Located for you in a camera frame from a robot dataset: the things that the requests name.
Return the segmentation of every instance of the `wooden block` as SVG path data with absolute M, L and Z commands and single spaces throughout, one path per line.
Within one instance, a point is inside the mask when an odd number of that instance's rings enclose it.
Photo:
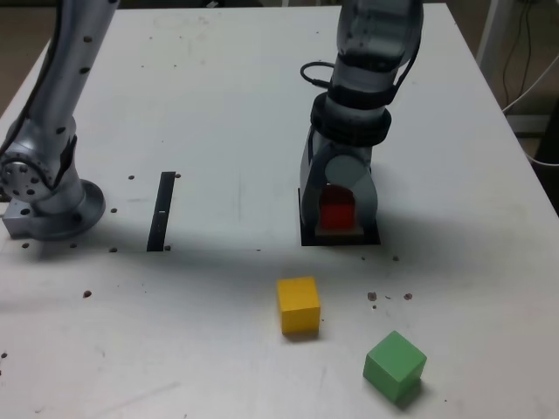
M 363 376 L 391 402 L 399 403 L 420 383 L 427 357 L 394 331 L 365 359 Z
M 321 302 L 313 277 L 280 279 L 278 302 L 283 334 L 318 331 Z

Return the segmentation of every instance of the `green cube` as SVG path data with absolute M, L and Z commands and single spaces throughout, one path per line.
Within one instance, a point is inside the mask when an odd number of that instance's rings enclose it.
M 367 354 L 363 377 L 398 403 L 420 383 L 426 361 L 419 349 L 394 331 Z

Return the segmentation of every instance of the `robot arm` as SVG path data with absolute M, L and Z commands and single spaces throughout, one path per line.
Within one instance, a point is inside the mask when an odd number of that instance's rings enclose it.
M 372 148 L 388 134 L 392 119 L 385 107 L 414 64 L 422 26 L 421 0 L 343 4 L 334 72 L 328 91 L 314 101 L 301 161 L 303 245 L 376 241 Z
M 0 176 L 12 197 L 3 216 L 12 237 L 53 240 L 95 225 L 100 189 L 80 180 L 73 111 L 118 0 L 58 0 L 54 35 L 37 84 L 0 147 Z
M 74 165 L 72 114 L 117 6 L 118 0 L 57 2 L 56 29 L 37 84 L 0 147 L 3 189 L 12 198 L 3 222 L 12 237 L 72 237 L 104 212 L 102 192 L 80 180 Z M 339 214 L 331 223 L 323 211 L 327 205 L 321 199 L 332 197 L 330 187 L 349 192 L 355 201 L 356 222 L 344 224 L 345 230 L 367 236 L 375 228 L 372 147 L 388 133 L 391 117 L 384 107 L 413 64 L 422 23 L 421 0 L 343 5 L 334 73 L 328 92 L 314 101 L 301 162 L 301 234 L 340 227 Z M 394 85 L 398 68 L 408 61 Z

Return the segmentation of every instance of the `floor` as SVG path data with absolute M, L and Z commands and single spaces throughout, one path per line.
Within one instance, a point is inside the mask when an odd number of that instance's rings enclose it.
M 264 6 L 280 6 L 281 0 L 261 0 Z M 337 0 L 321 0 L 335 3 Z M 522 0 L 515 2 L 513 16 L 499 57 L 499 68 L 490 86 L 499 103 L 504 106 L 502 69 L 518 31 Z M 475 53 L 481 39 L 490 0 L 448 0 L 447 3 L 464 38 Z M 317 0 L 290 0 L 292 6 L 316 5 Z M 533 54 L 528 71 L 528 86 L 548 66 L 559 52 L 559 6 L 555 0 L 537 0 L 531 11 Z M 10 103 L 27 72 L 37 59 L 52 33 L 52 8 L 0 8 L 0 113 Z M 509 90 L 518 91 L 528 54 L 527 33 L 521 37 L 517 53 L 512 57 L 507 72 Z M 550 113 L 559 96 L 559 66 L 518 106 L 513 113 Z

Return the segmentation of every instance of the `table surface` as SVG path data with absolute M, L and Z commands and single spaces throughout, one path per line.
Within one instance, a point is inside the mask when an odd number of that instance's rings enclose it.
M 559 224 L 444 5 L 425 6 L 374 150 L 383 245 L 300 247 L 299 164 L 321 90 L 299 68 L 335 59 L 338 14 L 117 12 L 75 113 L 78 171 L 106 214 L 28 249 L 0 230 L 0 416 L 557 417 Z M 182 175 L 172 251 L 146 253 L 162 171 Z M 289 340 L 276 280 L 307 275 L 320 334 Z M 362 378 L 392 330 L 428 357 L 406 409 Z

